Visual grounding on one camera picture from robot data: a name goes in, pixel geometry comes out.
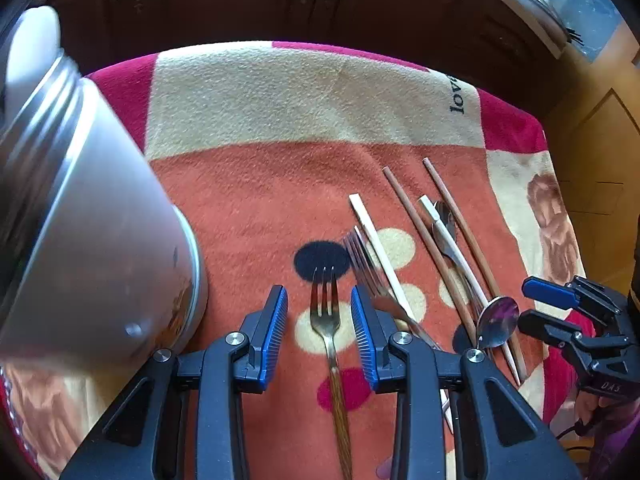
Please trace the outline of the person's right hand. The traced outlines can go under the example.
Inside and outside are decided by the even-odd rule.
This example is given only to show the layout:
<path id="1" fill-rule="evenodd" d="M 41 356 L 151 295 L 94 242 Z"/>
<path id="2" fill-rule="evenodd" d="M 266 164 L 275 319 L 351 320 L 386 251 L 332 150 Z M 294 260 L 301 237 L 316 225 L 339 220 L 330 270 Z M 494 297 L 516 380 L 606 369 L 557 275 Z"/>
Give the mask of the person's right hand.
<path id="1" fill-rule="evenodd" d="M 579 391 L 575 400 L 575 417 L 578 425 L 585 430 L 600 424 L 617 408 L 617 401 Z"/>

